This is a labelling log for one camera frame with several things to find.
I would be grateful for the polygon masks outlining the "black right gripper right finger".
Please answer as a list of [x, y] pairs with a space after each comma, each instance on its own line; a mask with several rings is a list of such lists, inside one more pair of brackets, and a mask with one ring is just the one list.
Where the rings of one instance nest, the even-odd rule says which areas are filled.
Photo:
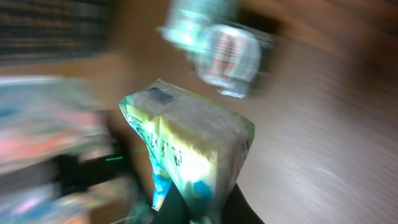
[[222, 224], [264, 224], [235, 184], [221, 212]]

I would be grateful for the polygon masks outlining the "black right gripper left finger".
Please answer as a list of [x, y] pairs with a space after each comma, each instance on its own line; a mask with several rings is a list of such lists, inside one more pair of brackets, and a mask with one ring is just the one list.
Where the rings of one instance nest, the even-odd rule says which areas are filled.
[[181, 193], [172, 184], [151, 224], [190, 224], [190, 212]]

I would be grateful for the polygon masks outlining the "dark green Zam-Buk tin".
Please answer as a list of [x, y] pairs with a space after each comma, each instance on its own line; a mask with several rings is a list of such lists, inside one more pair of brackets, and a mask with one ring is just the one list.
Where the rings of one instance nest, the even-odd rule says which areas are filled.
[[195, 71], [222, 95], [245, 98], [272, 49], [273, 39], [267, 32], [241, 24], [215, 24], [199, 38]]

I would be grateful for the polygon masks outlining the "teal Kleenex tissue pack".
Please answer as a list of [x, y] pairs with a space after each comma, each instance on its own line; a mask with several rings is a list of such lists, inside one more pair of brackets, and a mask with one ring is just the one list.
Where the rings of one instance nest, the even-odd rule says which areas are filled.
[[254, 140], [254, 123], [162, 80], [125, 96], [119, 107], [149, 151], [152, 208], [160, 210], [174, 184], [192, 223], [220, 223]]

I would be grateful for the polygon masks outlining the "mint green wipes packet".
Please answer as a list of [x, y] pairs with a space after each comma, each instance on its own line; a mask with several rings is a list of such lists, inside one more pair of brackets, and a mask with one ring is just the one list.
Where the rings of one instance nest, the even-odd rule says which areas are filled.
[[182, 50], [189, 60], [201, 52], [203, 31], [213, 24], [237, 17], [240, 0], [173, 0], [165, 23], [158, 27], [163, 39]]

